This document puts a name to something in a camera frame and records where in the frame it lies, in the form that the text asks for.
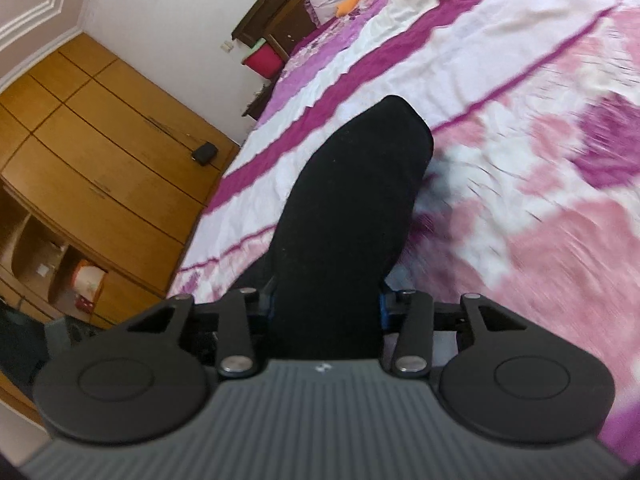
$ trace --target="metal screw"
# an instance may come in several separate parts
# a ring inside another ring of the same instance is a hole
[[[228,374],[242,374],[251,369],[254,362],[244,355],[230,355],[222,359],[220,367]]]
[[[405,355],[396,361],[396,368],[401,372],[416,373],[427,367],[427,361],[417,355]]]

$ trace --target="headboard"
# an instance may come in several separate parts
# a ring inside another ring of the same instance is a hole
[[[257,0],[231,37],[248,46],[265,38],[283,59],[316,26],[306,14],[304,0]]]

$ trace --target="bed sheet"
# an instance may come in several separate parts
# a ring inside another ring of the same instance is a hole
[[[640,391],[640,0],[386,0],[251,134],[172,293],[220,297],[312,153],[388,94],[436,145],[389,284],[482,292],[597,355],[615,444]]]

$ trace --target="white wall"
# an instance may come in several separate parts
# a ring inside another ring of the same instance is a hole
[[[0,401],[0,452],[9,462],[22,464],[48,441],[46,431]]]
[[[264,80],[241,66],[241,44],[220,45],[255,0],[90,0],[87,33],[233,140]]]
[[[80,32],[84,0],[0,0],[0,92]]]

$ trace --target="gray gripper base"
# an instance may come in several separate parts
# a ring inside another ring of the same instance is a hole
[[[22,467],[34,480],[611,480],[625,470],[593,440],[539,450],[484,440],[426,384],[376,361],[274,361],[223,383],[163,438],[121,448],[55,440]]]

